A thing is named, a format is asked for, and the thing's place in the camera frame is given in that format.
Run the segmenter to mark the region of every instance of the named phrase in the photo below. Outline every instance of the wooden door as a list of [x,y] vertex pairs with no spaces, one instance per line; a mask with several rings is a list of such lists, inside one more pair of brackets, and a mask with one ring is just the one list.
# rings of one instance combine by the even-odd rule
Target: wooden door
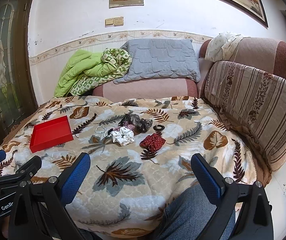
[[27,6],[30,0],[0,0],[0,144],[36,110],[27,63]]

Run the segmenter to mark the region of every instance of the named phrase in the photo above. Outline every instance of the floral wallpaper border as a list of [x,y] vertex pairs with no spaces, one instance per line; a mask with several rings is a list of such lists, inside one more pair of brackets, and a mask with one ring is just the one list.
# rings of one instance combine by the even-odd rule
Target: floral wallpaper border
[[122,32],[112,32],[99,34],[95,36],[90,36],[86,38],[81,38],[79,40],[71,41],[63,45],[52,48],[46,52],[43,52],[35,57],[30,57],[30,65],[40,63],[51,57],[69,52],[75,49],[85,48],[89,46],[94,46],[98,44],[104,44],[115,41],[128,41],[139,38],[165,38],[165,39],[192,39],[193,43],[203,44],[204,41],[212,39],[205,35],[186,33],[186,32],[175,32],[175,31],[162,31],[162,30],[137,30],[137,31],[122,31]]

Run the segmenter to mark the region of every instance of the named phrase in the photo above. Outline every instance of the jeans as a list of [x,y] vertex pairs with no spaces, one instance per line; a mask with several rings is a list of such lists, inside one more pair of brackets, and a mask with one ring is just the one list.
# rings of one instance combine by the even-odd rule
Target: jeans
[[[195,240],[207,224],[216,206],[212,205],[201,186],[195,185],[186,189],[178,198],[168,205],[163,214],[161,224],[149,235],[140,240]],[[225,228],[220,240],[227,240],[235,224],[235,212]]]

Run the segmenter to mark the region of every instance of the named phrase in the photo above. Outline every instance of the green comforter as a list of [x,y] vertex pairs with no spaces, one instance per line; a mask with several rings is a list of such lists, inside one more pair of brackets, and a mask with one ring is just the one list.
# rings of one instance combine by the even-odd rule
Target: green comforter
[[54,96],[63,97],[68,92],[81,95],[84,92],[113,79],[123,77],[132,62],[124,49],[105,49],[103,53],[93,53],[79,49],[64,67]]

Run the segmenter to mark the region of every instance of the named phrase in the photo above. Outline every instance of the white cloth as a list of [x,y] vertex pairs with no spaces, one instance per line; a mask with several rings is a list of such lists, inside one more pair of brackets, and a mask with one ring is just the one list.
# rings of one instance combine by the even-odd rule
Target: white cloth
[[220,33],[209,42],[204,59],[212,62],[229,60],[240,41],[246,37],[234,32]]
[[120,131],[112,131],[113,142],[118,142],[121,146],[134,142],[134,133],[132,130],[122,126]]

